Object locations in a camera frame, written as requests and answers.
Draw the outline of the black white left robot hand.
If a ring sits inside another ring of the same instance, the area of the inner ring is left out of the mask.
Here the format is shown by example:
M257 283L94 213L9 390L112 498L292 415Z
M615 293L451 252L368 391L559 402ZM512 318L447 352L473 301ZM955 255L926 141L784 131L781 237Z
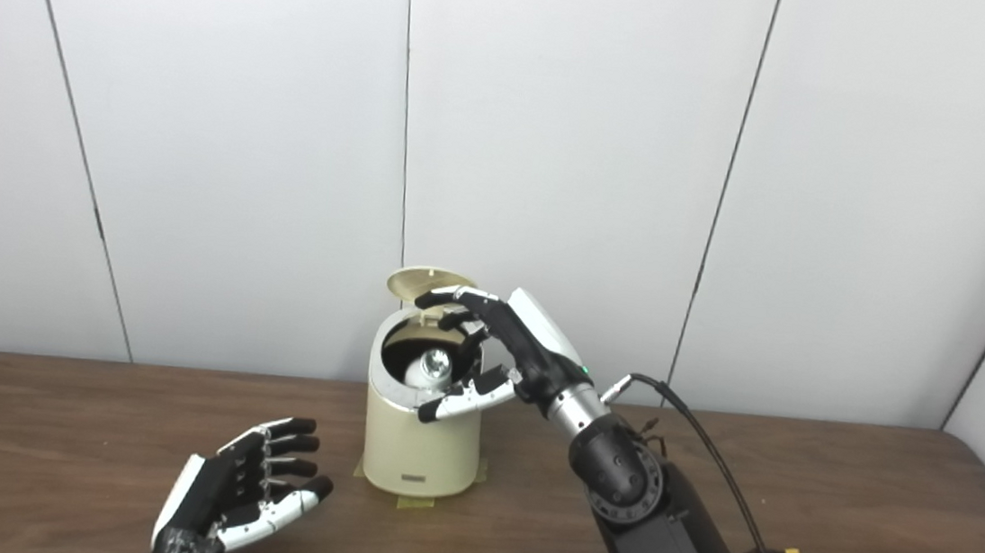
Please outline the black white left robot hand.
M302 457L320 447L317 428L308 417L280 418L211 455L192 453L154 523L150 553L231 553L300 520L333 491Z

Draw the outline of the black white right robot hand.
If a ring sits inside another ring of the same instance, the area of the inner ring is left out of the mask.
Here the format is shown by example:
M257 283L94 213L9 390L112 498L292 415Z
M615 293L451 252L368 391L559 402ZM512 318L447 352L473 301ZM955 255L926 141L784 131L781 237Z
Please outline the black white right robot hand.
M518 398L539 408L542 417L575 438L610 413L569 339L524 289L516 288L509 298L501 299L471 286L443 285L422 293L414 302L425 310L461 307L457 313L444 314L441 328L479 323L470 343L498 339L514 364L512 368L496 366L453 384L444 396L417 407L420 422L487 411Z

